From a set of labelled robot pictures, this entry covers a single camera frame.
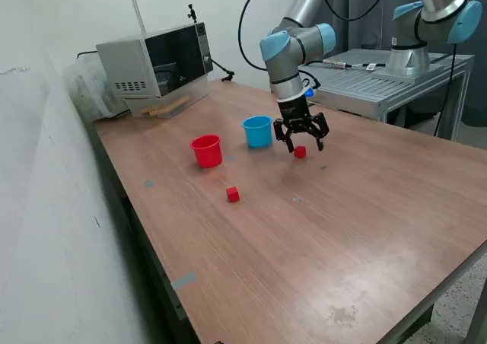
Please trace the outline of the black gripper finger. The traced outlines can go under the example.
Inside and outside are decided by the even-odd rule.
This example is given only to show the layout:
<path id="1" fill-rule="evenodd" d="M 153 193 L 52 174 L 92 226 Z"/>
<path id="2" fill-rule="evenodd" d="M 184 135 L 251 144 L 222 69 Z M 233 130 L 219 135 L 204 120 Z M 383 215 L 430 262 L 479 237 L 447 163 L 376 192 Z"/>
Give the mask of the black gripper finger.
<path id="1" fill-rule="evenodd" d="M 278 141 L 282 141 L 286 144 L 289 153 L 294 152 L 294 144 L 291 140 L 292 129 L 285 125 L 283 119 L 278 118 L 273 122 L 275 137 Z"/>
<path id="2" fill-rule="evenodd" d="M 312 135 L 317 143 L 319 151 L 324 149 L 323 140 L 329 133 L 329 126 L 323 113 L 308 115 L 304 118 L 304 128 L 306 132 Z"/>

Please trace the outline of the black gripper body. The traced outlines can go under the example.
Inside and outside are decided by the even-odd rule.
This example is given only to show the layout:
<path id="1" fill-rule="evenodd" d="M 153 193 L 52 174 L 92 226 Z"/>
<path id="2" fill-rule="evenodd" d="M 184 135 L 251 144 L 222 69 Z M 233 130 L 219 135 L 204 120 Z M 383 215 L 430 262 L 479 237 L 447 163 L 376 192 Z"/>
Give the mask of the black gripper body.
<path id="1" fill-rule="evenodd" d="M 278 99 L 281 117 L 276 124 L 284 125 L 287 129 L 309 129 L 312 126 L 312 117 L 304 94 L 292 97 L 289 100 Z"/>

